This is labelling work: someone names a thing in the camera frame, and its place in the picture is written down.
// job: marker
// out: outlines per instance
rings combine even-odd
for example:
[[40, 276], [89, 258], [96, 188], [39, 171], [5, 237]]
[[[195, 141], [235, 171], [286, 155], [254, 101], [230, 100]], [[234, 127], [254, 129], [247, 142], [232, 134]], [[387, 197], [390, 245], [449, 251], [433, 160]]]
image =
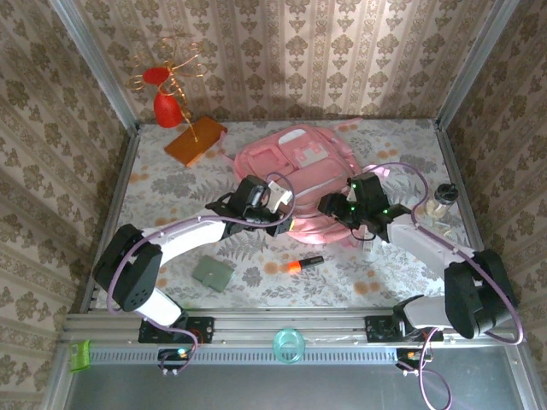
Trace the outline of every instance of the marker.
[[320, 265], [325, 262], [322, 256], [314, 256], [313, 258], [301, 259], [300, 261], [294, 261], [289, 263], [289, 273], [299, 273], [305, 267], [314, 267], [315, 265]]

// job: clear plastic cup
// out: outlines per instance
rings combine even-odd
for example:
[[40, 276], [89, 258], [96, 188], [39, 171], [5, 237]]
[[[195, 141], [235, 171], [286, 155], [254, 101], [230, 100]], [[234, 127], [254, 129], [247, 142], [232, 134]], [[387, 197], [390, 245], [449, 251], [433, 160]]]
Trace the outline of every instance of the clear plastic cup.
[[273, 338], [273, 354], [282, 363], [296, 363], [304, 354], [306, 342], [299, 331], [283, 329]]

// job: wall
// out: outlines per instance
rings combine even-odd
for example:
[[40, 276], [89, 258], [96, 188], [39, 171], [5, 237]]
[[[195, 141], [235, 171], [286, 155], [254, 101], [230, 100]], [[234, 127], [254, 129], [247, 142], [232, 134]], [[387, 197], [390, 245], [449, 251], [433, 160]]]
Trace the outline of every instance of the wall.
[[[120, 84], [171, 55], [161, 37], [179, 36], [201, 42], [209, 69], [187, 81], [194, 114], [256, 120], [436, 116], [493, 0], [76, 3]], [[153, 87], [129, 94], [153, 120]]]
[[547, 387], [547, 1], [521, 1], [448, 133]]
[[0, 2], [0, 408], [38, 408], [125, 132], [48, 2]]

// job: orange wooden block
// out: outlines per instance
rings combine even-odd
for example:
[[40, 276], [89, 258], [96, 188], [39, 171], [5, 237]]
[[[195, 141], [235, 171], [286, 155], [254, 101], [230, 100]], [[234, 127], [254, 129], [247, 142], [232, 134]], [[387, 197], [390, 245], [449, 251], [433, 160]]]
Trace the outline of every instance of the orange wooden block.
[[219, 140], [222, 132], [228, 131], [225, 126], [209, 117], [200, 118], [192, 126], [197, 135], [197, 142], [191, 129], [188, 128], [165, 147], [165, 152], [187, 167], [194, 164], [205, 151], [211, 148]]

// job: floral tablecloth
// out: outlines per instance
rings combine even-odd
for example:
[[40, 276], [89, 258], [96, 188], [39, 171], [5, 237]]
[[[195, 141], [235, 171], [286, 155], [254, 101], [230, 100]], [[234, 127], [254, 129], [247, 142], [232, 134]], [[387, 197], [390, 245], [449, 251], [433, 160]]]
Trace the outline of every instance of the floral tablecloth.
[[[334, 127], [364, 167], [404, 161], [418, 167], [431, 187], [449, 180], [430, 120], [307, 123]], [[181, 130], [142, 126], [119, 225], [159, 226], [202, 210], [206, 203], [237, 186], [221, 154], [234, 157], [246, 144], [295, 124], [298, 122], [226, 123], [228, 135], [222, 147], [217, 144], [190, 168], [163, 150]], [[416, 175], [395, 167], [382, 184], [392, 202], [408, 207], [416, 204], [424, 192]], [[456, 205], [434, 227], [459, 243], [468, 243]], [[235, 269], [222, 293], [191, 277], [204, 255]], [[287, 262], [314, 255], [322, 255], [325, 263], [297, 275], [284, 272]], [[242, 232], [171, 260], [162, 267], [156, 285], [186, 308], [391, 307], [416, 294], [434, 296], [443, 292], [443, 281], [423, 263], [379, 239], [364, 246], [353, 239], [307, 245], [287, 235], [273, 238], [262, 231]], [[105, 308], [105, 296], [104, 291], [99, 293], [94, 308]]]

